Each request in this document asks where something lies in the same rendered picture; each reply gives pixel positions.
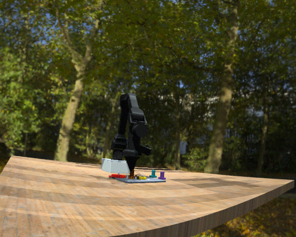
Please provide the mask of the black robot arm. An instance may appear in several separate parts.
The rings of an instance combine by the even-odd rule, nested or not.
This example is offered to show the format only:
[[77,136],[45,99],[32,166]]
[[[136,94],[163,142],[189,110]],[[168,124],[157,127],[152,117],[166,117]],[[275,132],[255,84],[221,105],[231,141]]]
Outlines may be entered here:
[[[127,120],[129,124],[131,124],[129,126],[128,138],[143,138],[148,134],[147,121],[143,111],[139,109],[136,97],[137,95],[132,93],[123,94],[120,97],[122,110],[118,133],[114,136],[111,145],[111,150],[113,150],[113,160],[122,160],[122,151],[127,148],[127,141],[125,138]],[[138,143],[136,151],[149,156],[151,148],[149,148],[149,145],[142,146]]]

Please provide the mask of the orange gear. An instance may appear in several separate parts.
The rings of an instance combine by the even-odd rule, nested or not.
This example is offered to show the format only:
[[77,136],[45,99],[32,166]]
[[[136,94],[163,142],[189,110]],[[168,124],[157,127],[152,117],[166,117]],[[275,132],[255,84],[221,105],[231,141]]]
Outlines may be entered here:
[[135,179],[134,170],[130,171],[129,179]]

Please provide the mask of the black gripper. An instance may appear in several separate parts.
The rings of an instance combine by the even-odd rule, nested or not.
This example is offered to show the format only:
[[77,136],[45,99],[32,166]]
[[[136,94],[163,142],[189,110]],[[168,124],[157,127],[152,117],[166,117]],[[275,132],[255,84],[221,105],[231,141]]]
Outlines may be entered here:
[[138,156],[142,156],[141,152],[136,151],[138,143],[141,143],[140,138],[128,138],[128,148],[122,151],[122,156],[125,157],[128,168],[132,171],[135,168]]

